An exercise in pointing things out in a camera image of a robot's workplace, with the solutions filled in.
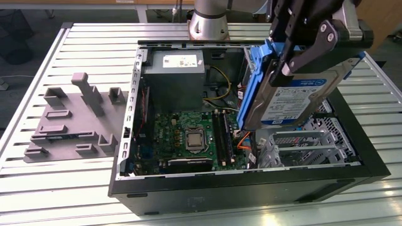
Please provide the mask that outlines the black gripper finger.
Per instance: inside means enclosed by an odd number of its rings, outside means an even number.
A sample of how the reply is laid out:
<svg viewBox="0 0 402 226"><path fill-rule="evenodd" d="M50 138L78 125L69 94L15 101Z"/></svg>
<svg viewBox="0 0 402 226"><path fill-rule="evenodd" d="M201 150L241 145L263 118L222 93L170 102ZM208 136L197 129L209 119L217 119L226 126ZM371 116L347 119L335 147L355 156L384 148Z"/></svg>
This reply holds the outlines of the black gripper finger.
<svg viewBox="0 0 402 226"><path fill-rule="evenodd" d="M351 40L348 31L339 20L324 20L325 26L319 31L313 44L299 54L292 55L283 64L281 74L293 75L303 73L320 73L351 58L361 55L361 52L372 46L373 31L363 20L357 21L361 38Z"/></svg>
<svg viewBox="0 0 402 226"><path fill-rule="evenodd" d="M277 61L272 74L269 75L271 87L280 87L288 84L292 76L283 74L284 67L291 68L291 58L296 45L295 35L301 17L305 15L307 7L273 7L269 14L272 20L271 35L273 42L283 43L281 52L277 53Z"/></svg>

